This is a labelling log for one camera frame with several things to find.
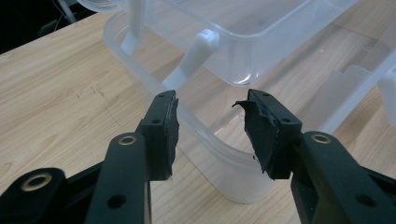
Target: wooden table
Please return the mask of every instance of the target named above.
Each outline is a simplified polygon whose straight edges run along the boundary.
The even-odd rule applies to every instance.
[[[385,7],[378,4],[373,11],[387,21],[383,17],[396,11],[395,4],[382,2]],[[367,7],[372,7],[370,2],[361,1],[349,15],[356,17]],[[96,14],[0,55],[1,193],[17,177],[37,168],[58,167],[70,176],[96,164],[104,158],[110,139],[133,132],[143,118],[145,102],[102,40],[108,18]],[[364,28],[353,22],[346,14],[335,24]],[[366,35],[376,38],[377,33],[370,30]],[[169,70],[175,65],[152,66]],[[335,136],[361,165],[396,177],[396,128],[387,122],[377,88]],[[232,203],[178,149],[172,179],[152,183],[153,221],[299,223],[289,180],[278,182],[260,203]]]

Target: black plastic part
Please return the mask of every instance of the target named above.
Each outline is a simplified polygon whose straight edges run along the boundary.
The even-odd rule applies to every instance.
[[[88,212],[102,163],[67,178],[69,200],[56,223],[83,223]]]
[[[0,198],[0,223],[51,223],[64,206],[64,172],[34,170],[18,178]]]
[[[262,167],[272,179],[288,179],[289,154],[297,145],[302,123],[274,96],[249,90],[247,101],[238,101],[245,109],[245,131]]]
[[[389,196],[393,204],[396,206],[396,180],[388,176],[381,175],[378,172],[364,168],[367,175]]]
[[[124,133],[110,142],[86,223],[150,223],[146,141]]]
[[[396,207],[373,180],[383,179],[368,174],[336,138],[305,133],[295,152],[305,169],[293,171],[291,183],[303,223],[396,223]]]
[[[155,96],[146,116],[136,129],[146,138],[149,180],[167,180],[172,175],[178,140],[175,91]]]

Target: plastic bin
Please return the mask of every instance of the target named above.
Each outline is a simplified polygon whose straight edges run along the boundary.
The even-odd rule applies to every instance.
[[[244,132],[243,110],[231,105],[246,98],[249,87],[266,89],[267,71],[355,2],[136,0],[129,6],[110,2],[101,10],[131,9],[107,22],[104,39],[131,71],[136,89],[148,98],[166,90],[162,82],[169,72],[145,65],[152,51],[152,43],[141,38],[150,32],[146,28],[177,47],[179,54],[167,59],[176,64],[198,33],[209,29],[219,35],[205,68],[179,85],[178,146],[225,197],[255,203],[272,190],[274,181],[262,174],[255,160]],[[161,54],[157,49],[151,53]]]
[[[330,74],[304,114],[304,128],[335,132],[377,84],[389,124],[396,126],[396,16],[374,46],[361,55],[361,60],[350,64],[344,72],[333,71]]]

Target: dark background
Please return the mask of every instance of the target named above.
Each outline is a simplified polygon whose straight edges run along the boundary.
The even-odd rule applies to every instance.
[[[0,54],[69,25],[57,0],[0,0]],[[80,4],[70,7],[76,19],[94,14]]]

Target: white plastic object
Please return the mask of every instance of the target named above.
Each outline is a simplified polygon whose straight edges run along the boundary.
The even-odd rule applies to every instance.
[[[219,45],[219,34],[203,30],[187,49],[178,67],[163,81],[168,90],[178,90],[200,68]]]
[[[249,84],[262,79],[265,71],[355,2],[147,1],[145,25],[184,52],[194,46],[193,40],[202,30],[219,34],[219,45],[204,64],[216,76],[203,72],[205,69],[200,70],[199,76],[192,76],[194,68],[186,75],[174,71],[166,79],[184,78],[170,84],[178,88],[177,116],[181,124],[178,147],[226,198],[237,203],[255,203],[275,186],[255,160],[244,132],[243,109],[231,105],[246,97]],[[106,43],[132,71],[130,76],[137,91],[141,87],[147,87],[153,94],[165,91],[170,87],[162,84],[163,77],[149,73],[136,58],[139,54],[130,54],[121,47],[129,39],[130,26],[127,13],[114,15],[105,26]]]
[[[396,125],[396,17],[393,21],[361,63],[332,72],[302,119],[304,132],[333,133],[376,84],[389,123]]]
[[[79,1],[97,11],[130,11],[126,0]],[[218,33],[219,48],[205,67],[231,85],[246,86],[357,1],[147,0],[145,24],[184,51],[202,30]]]
[[[381,90],[382,103],[388,114],[389,124],[396,126],[396,55],[393,68],[379,80],[378,86]]]
[[[73,15],[73,12],[70,10],[70,7],[72,3],[76,3],[75,1],[71,0],[58,0],[59,5],[61,6],[62,10],[64,11],[64,14],[66,15],[67,20],[70,23],[75,23],[77,20],[75,16]]]
[[[125,6],[128,8],[129,30],[121,48],[129,55],[134,53],[134,49],[139,44],[143,35],[146,16],[146,0],[131,0]]]

